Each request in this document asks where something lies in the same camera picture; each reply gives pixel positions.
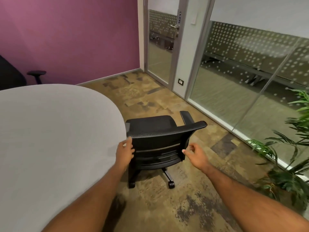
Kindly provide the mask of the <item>person's left hand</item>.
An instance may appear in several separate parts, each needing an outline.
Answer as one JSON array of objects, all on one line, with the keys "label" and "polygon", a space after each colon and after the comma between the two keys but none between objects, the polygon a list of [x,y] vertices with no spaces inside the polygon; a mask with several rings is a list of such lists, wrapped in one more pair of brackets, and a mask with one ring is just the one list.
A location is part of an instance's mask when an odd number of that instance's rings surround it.
[{"label": "person's left hand", "polygon": [[116,151],[116,161],[115,166],[119,169],[125,171],[129,166],[131,157],[130,149],[133,148],[132,137],[128,137],[126,140],[120,142]]}]

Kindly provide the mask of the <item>person's right hand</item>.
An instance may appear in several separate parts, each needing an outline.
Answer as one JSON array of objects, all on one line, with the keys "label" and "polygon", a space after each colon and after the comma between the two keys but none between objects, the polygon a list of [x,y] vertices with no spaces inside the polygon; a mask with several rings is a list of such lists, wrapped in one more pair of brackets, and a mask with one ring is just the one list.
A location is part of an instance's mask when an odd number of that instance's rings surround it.
[{"label": "person's right hand", "polygon": [[188,157],[191,164],[205,174],[209,161],[203,149],[197,143],[190,143],[188,147],[193,149],[193,157]]}]

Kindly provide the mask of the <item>black mesh office chair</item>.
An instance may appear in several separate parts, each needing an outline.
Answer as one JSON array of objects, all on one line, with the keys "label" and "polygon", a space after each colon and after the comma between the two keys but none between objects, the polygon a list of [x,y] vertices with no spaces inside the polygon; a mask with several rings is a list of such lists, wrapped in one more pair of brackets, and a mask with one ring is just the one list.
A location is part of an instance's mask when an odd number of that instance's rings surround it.
[{"label": "black mesh office chair", "polygon": [[161,169],[167,177],[168,188],[175,188],[167,167],[185,160],[182,150],[188,147],[190,137],[207,127],[205,121],[195,122],[188,111],[180,111],[180,115],[183,126],[177,126],[168,115],[134,118],[125,122],[127,137],[132,138],[135,149],[129,164],[128,188],[135,187],[141,171],[157,169]]}]

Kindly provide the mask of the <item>person's right forearm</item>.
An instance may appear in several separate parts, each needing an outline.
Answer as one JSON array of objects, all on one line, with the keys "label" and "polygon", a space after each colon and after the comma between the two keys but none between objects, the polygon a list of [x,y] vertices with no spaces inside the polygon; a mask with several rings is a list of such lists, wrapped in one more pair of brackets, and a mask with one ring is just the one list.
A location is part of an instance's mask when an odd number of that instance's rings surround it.
[{"label": "person's right forearm", "polygon": [[210,179],[243,232],[309,232],[301,215],[225,175],[211,164],[199,169]]}]

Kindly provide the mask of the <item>person's left forearm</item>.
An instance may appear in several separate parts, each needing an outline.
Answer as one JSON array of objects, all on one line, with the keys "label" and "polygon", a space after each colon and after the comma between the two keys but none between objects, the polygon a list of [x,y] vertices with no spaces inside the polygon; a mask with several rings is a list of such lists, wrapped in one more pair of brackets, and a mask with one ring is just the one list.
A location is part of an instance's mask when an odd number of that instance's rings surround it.
[{"label": "person's left forearm", "polygon": [[114,164],[91,188],[57,214],[42,232],[114,232],[126,203],[116,194],[126,167]]}]

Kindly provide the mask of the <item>dotted glass partition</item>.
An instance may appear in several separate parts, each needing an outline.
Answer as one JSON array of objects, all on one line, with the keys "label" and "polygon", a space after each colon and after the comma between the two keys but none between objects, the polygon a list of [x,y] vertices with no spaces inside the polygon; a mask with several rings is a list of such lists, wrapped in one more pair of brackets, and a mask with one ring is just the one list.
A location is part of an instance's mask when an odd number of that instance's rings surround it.
[{"label": "dotted glass partition", "polygon": [[309,104],[309,0],[211,0],[188,100],[287,167],[309,158],[291,123]]}]

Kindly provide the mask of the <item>green potted plant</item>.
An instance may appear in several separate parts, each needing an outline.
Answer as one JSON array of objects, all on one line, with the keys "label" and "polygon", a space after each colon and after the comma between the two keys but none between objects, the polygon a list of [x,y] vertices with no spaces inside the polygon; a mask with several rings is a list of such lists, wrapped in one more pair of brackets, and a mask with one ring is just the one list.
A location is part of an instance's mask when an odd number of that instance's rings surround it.
[{"label": "green potted plant", "polygon": [[[309,93],[305,90],[290,89],[295,92],[298,100],[289,102],[289,105],[301,106],[297,109],[299,117],[288,117],[285,124],[296,132],[298,138],[292,140],[286,135],[273,130],[275,137],[266,138],[266,142],[249,139],[247,142],[254,151],[262,157],[272,159],[274,166],[266,176],[256,182],[256,190],[271,199],[283,203],[283,195],[290,197],[292,209],[303,213],[309,206],[309,177],[303,180],[304,173],[309,171],[309,157],[293,166],[302,154],[301,147],[309,148]],[[292,156],[286,167],[279,167],[279,154],[274,148],[275,144],[286,145],[293,148]]]}]

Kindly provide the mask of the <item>glass door with grey frame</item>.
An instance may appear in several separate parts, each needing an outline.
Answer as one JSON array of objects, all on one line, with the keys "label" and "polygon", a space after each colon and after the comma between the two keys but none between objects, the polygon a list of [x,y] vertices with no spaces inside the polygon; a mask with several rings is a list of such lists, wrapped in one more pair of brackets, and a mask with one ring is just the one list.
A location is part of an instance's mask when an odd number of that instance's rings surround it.
[{"label": "glass door with grey frame", "polygon": [[[144,0],[144,69],[173,89],[189,0]],[[180,25],[180,29],[169,25]]]}]

